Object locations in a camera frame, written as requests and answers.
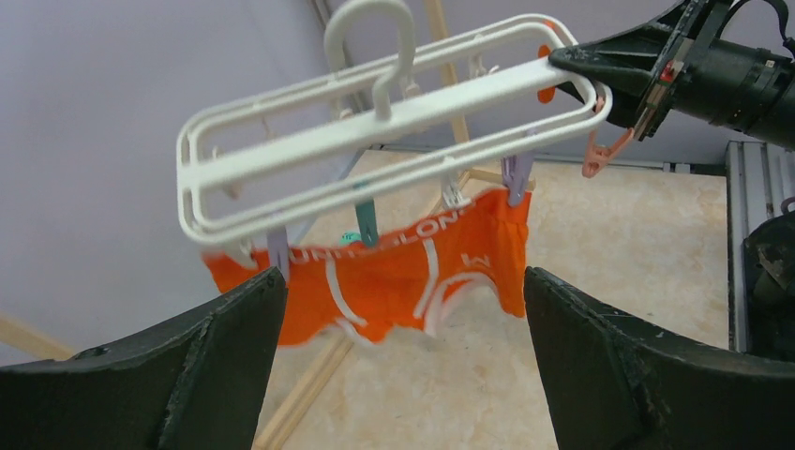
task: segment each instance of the teal clothespin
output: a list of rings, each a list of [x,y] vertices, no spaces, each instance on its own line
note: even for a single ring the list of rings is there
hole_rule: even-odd
[[[365,183],[359,183],[353,188],[361,188]],[[365,247],[375,247],[378,244],[378,223],[375,220],[375,202],[367,202],[356,205],[356,221],[359,222],[359,233],[362,235],[362,242]]]

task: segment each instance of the purple clothespin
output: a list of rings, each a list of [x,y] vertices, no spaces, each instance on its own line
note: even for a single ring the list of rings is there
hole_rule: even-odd
[[[290,245],[287,242],[287,228],[281,227],[266,235],[268,240],[268,260],[275,266],[285,281],[290,281]]]
[[[502,159],[502,183],[510,190],[509,206],[514,207],[524,199],[534,161],[534,151]]]

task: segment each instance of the beige floor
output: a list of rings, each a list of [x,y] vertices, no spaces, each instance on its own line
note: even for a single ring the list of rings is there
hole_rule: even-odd
[[[369,152],[355,172],[402,158]],[[726,348],[723,178],[608,168],[586,180],[578,166],[543,163],[533,177],[528,264]],[[438,195],[434,183],[378,199],[380,228],[410,224]],[[332,245],[348,230],[353,211],[322,217],[305,243]],[[527,323],[504,315],[488,290],[470,297],[437,339],[399,330],[375,349],[354,347],[285,448],[556,448]],[[261,422],[327,338],[278,351]]]

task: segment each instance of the black object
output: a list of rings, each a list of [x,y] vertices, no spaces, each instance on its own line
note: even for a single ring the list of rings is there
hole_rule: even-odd
[[[742,250],[748,352],[795,362],[795,212],[759,225]]]
[[[783,44],[787,4],[765,0],[779,18]],[[654,136],[671,109],[786,148],[795,146],[795,67],[792,59],[720,38],[745,5],[731,0],[682,0],[661,16],[619,35],[557,49],[552,66],[602,82],[613,91],[609,123]],[[574,85],[558,86],[582,100]]]
[[[0,367],[0,448],[249,450],[286,299],[269,269],[67,361]]]
[[[795,364],[676,335],[543,269],[524,294],[562,450],[795,446]]]

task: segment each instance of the hanger hook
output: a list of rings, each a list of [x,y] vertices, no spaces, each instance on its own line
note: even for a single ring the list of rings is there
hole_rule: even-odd
[[[323,37],[328,65],[333,72],[345,68],[345,53],[342,43],[345,33],[353,22],[370,13],[381,12],[397,22],[400,48],[397,61],[392,68],[384,73],[373,84],[372,98],[375,116],[379,120],[388,120],[392,116],[389,105],[389,89],[398,84],[401,77],[411,77],[416,53],[414,38],[414,18],[409,7],[402,0],[349,0],[332,15],[328,21]]]

